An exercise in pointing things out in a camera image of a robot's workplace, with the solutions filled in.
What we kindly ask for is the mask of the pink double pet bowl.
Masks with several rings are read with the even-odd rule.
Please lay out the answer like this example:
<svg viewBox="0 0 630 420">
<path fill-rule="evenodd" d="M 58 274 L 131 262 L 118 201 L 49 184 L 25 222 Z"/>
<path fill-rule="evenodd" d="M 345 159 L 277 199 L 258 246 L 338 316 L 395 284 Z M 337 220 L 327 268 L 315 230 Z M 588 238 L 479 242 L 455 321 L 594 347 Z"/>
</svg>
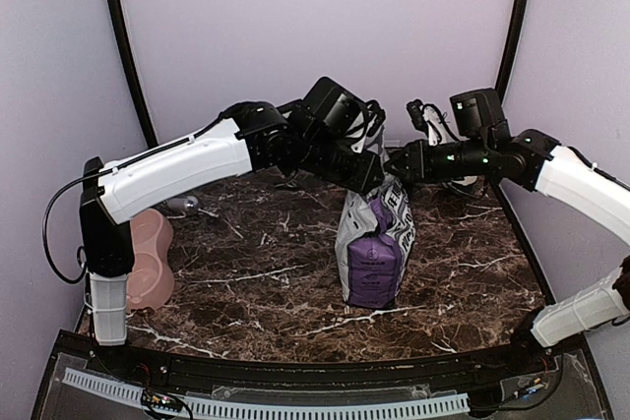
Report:
<svg viewBox="0 0 630 420">
<path fill-rule="evenodd" d="M 173 228 L 157 210 L 148 209 L 131 220 L 135 262 L 127 281 L 127 312 L 156 310 L 166 304 L 174 290 L 174 275 L 167 253 Z"/>
</svg>

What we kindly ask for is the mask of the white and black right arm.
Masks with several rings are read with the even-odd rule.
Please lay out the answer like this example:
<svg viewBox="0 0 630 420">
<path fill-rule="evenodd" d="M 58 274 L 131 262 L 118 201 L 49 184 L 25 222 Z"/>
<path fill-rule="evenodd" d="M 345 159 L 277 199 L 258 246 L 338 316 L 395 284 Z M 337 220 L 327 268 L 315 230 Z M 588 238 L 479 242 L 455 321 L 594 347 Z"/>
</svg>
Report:
<svg viewBox="0 0 630 420">
<path fill-rule="evenodd" d="M 469 176 L 508 179 L 581 212 L 623 242 L 629 240 L 629 187 L 545 133 L 514 136 L 494 89 L 472 90 L 450 99 L 460 139 L 432 145 L 417 140 L 391 155 L 386 170 L 412 184 Z M 629 319 L 629 263 L 575 295 L 526 316 L 513 333 L 502 365 L 522 375 L 540 350 L 606 323 Z"/>
</svg>

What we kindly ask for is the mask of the silver metal scoop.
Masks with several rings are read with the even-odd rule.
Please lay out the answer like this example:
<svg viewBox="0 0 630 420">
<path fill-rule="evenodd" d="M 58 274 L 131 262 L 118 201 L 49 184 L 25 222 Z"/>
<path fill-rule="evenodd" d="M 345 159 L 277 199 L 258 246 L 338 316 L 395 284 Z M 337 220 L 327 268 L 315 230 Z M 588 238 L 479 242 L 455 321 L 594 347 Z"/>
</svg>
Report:
<svg viewBox="0 0 630 420">
<path fill-rule="evenodd" d="M 194 215 L 205 215 L 212 218 L 220 217 L 213 211 L 203 209 L 195 196 L 171 198 L 165 202 L 165 205 L 169 212 L 167 217 L 170 219 L 181 219 Z"/>
</svg>

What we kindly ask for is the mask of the purple pet food bag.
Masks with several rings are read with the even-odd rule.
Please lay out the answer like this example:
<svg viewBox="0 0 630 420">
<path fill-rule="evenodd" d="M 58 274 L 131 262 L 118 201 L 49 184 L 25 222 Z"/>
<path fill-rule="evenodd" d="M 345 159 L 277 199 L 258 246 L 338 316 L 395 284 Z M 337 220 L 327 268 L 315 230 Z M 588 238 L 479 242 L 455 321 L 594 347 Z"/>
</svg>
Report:
<svg viewBox="0 0 630 420">
<path fill-rule="evenodd" d="M 344 303 L 371 310 L 394 306 L 415 240 L 409 195 L 389 172 L 365 196 L 346 193 L 335 253 Z"/>
</svg>

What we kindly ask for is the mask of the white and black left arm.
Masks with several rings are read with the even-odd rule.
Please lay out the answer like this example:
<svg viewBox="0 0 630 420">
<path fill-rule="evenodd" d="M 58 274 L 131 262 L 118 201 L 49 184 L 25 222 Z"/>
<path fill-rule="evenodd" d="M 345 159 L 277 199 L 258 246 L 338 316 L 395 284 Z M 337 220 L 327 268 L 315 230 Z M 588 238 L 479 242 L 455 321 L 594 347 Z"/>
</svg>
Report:
<svg viewBox="0 0 630 420">
<path fill-rule="evenodd" d="M 364 101 L 328 77 L 285 105 L 244 101 L 206 127 L 141 154 L 85 164 L 80 224 L 99 358 L 118 377 L 139 368 L 125 344 L 126 283 L 135 263 L 131 219 L 194 188 L 275 167 L 303 170 L 366 195 L 384 181 L 378 154 L 367 148 L 385 121 L 377 101 Z"/>
</svg>

